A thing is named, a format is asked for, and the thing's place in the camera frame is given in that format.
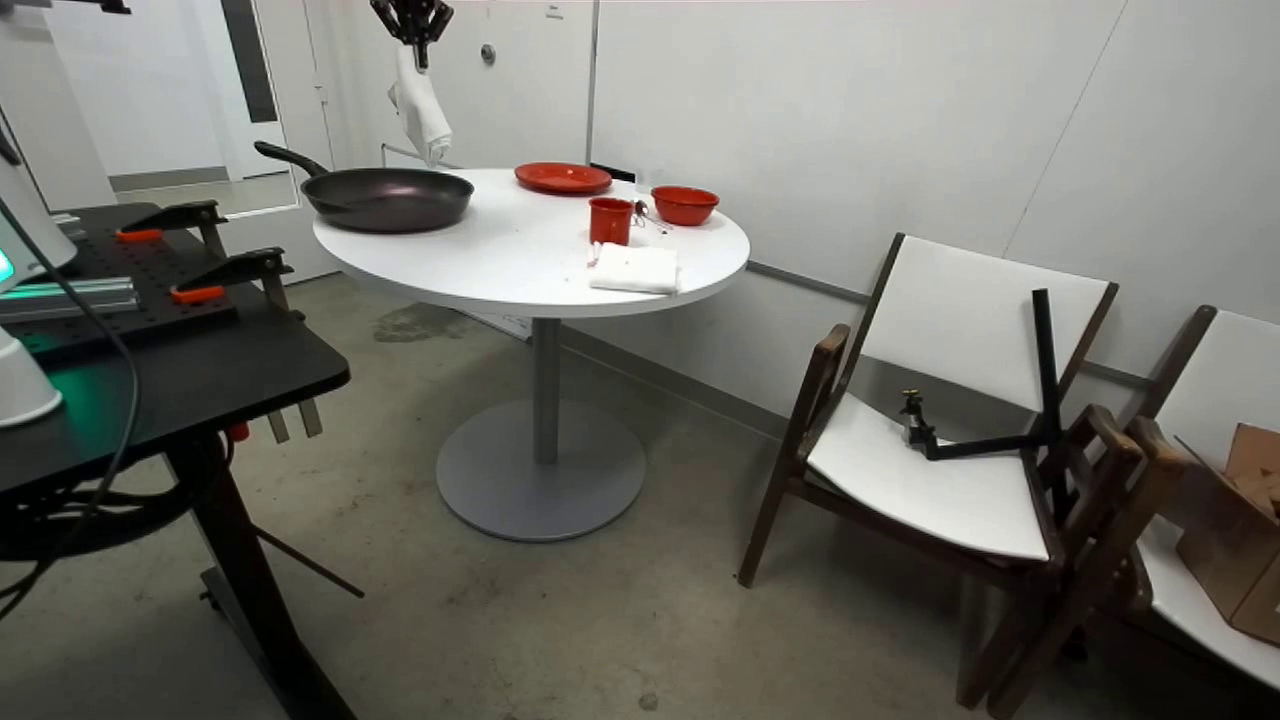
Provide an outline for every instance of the red mug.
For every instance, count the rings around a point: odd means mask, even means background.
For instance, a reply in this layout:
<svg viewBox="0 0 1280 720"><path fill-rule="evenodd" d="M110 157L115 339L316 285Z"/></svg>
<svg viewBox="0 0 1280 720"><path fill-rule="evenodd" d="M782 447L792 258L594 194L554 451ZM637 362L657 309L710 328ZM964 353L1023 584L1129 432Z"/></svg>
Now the red mug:
<svg viewBox="0 0 1280 720"><path fill-rule="evenodd" d="M591 242L626 242L637 205L616 194L591 194Z"/></svg>

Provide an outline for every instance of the chair seat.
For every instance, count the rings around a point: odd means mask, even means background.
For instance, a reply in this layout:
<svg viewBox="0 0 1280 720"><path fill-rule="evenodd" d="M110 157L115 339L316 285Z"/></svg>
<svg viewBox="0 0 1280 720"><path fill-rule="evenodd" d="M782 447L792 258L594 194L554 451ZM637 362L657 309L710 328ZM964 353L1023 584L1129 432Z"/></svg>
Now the chair seat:
<svg viewBox="0 0 1280 720"><path fill-rule="evenodd" d="M1150 578L1150 610L1261 684L1280 686L1280 649L1237 633L1214 610L1199 578L1175 556L1180 535L1183 531L1173 521L1155 514L1134 544Z"/></svg>
<svg viewBox="0 0 1280 720"><path fill-rule="evenodd" d="M1017 451L928 459L892 414L844 396L806 465L857 502L923 535L984 556L1047 560Z"/></svg>

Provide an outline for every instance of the table leg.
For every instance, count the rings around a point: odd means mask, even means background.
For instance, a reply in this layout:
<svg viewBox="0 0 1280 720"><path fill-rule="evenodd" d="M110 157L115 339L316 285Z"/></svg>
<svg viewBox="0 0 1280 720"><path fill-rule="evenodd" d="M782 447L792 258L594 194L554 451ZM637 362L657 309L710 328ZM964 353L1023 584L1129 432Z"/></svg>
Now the table leg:
<svg viewBox="0 0 1280 720"><path fill-rule="evenodd" d="M641 439L561 402L561 319L533 319L533 398L458 422L436 459L443 502L507 539L566 539L616 521L644 482Z"/></svg>
<svg viewBox="0 0 1280 720"><path fill-rule="evenodd" d="M163 447L166 467L190 491L200 531L222 570L222 584L239 608L248 649L255 652L266 684L295 720L353 720L356 710L329 684L293 626L273 566L255 544L250 521L222 465L222 447L211 432L178 435Z"/></svg>

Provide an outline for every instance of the frying pan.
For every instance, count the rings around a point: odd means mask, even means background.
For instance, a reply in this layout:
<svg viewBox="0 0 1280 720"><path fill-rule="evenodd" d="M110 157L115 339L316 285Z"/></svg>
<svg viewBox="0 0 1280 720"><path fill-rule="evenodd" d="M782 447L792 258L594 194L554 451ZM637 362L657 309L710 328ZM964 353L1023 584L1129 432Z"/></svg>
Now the frying pan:
<svg viewBox="0 0 1280 720"><path fill-rule="evenodd" d="M443 170L415 169L344 169L329 170L310 157L280 144L250 144L259 157L295 162L308 170L305 194L325 225L347 231L430 231L463 215L473 184Z"/></svg>

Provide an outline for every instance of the red plate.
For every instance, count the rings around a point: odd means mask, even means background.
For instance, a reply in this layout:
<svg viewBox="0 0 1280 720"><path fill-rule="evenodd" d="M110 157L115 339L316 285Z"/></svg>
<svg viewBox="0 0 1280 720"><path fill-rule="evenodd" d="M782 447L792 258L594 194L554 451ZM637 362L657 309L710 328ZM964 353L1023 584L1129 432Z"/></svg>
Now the red plate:
<svg viewBox="0 0 1280 720"><path fill-rule="evenodd" d="M612 176L587 162L521 162L517 180L533 193L553 194L594 194L609 193Z"/></svg>

